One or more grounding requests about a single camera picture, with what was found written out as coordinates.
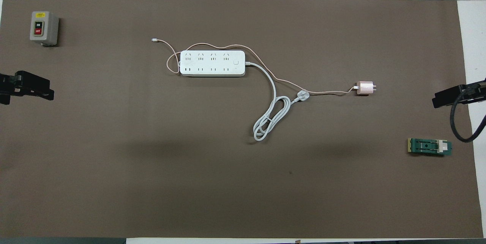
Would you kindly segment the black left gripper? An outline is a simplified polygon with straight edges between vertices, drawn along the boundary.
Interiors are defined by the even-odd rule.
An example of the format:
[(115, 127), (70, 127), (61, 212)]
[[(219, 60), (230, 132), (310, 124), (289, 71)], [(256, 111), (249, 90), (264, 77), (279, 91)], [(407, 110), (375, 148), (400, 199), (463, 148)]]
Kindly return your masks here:
[(54, 100), (54, 90), (50, 89), (50, 80), (27, 71), (17, 71), (15, 76), (0, 74), (0, 104), (9, 105), (12, 96), (34, 96), (45, 100)]

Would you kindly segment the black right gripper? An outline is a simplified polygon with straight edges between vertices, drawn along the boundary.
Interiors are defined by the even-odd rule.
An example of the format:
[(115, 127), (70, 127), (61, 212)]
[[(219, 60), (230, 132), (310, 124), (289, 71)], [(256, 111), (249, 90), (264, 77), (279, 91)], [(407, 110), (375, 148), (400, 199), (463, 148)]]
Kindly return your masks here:
[(485, 101), (486, 80), (465, 85), (457, 85), (446, 90), (436, 92), (432, 98), (433, 107), (438, 109), (443, 106), (452, 105), (462, 92), (464, 95), (459, 100), (460, 103), (475, 103)]

